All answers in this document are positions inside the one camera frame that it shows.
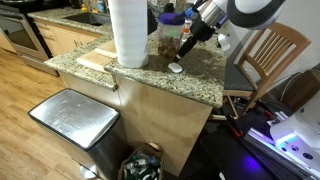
chair back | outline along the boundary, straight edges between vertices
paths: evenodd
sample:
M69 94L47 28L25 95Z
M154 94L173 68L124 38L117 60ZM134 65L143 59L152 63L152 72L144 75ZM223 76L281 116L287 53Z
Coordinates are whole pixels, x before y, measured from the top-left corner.
M273 23L254 36L238 65L256 91L266 91L285 68L311 43L300 32L280 23ZM249 63L260 75L253 82L243 65Z

wooden chair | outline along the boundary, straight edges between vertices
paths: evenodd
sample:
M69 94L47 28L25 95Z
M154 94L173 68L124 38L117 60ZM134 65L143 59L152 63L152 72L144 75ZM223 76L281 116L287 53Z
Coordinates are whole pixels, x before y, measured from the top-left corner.
M242 114L245 113L310 43L311 41L300 32L277 22L266 29L259 30L239 62L226 65L223 95L235 117L238 117L238 113L232 102L232 96L249 99ZM254 82L246 72L244 65L247 63L260 76L258 82ZM213 115L209 119L222 120L224 117Z

wooden cutting board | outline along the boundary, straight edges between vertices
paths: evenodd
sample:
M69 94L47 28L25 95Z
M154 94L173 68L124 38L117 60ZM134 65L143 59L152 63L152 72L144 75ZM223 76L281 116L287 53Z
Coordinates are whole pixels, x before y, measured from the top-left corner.
M110 52L109 54L111 55L113 54L113 56L111 57L114 57L114 54L116 54L113 40L99 47L103 47L105 51ZM115 58L104 56L102 54L97 53L95 50L90 51L89 53L77 58L77 62L79 64L86 66L88 68L94 69L96 71L104 72L104 73L107 73L107 72L103 69L103 67L114 60Z

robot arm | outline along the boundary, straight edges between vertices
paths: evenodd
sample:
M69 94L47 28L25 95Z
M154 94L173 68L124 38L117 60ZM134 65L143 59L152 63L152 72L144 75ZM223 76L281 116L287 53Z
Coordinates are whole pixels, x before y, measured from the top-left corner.
M280 15L285 0L197 0L192 11L198 17L190 27L192 36L181 46L173 62L177 63L197 43L206 41L229 19L239 27L263 29Z

granite countertop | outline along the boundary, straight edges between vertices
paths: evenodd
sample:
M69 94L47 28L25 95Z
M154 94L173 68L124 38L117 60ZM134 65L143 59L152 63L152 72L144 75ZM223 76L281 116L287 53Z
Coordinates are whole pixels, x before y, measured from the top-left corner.
M56 56L45 63L56 70L115 91L117 84L113 81L110 73L101 73L76 62L78 57L113 39L111 25L95 27L63 19L79 13L81 13L80 10L63 8L28 14L32 18L104 35L73 51ZM183 66L184 71L180 74L172 73L167 67L170 60L158 55L156 39L156 33L149 35L149 63L146 66L140 69L129 69L115 61L106 65L105 70L215 108L221 107L226 56L221 49L216 47L216 38L211 38L205 43L198 43L181 59L179 64Z
M149 35L146 66L130 69L113 61L104 69L215 108L221 107L226 56L216 47L216 38L198 43L179 61L183 72L174 74L168 68L171 59L158 55L156 35Z

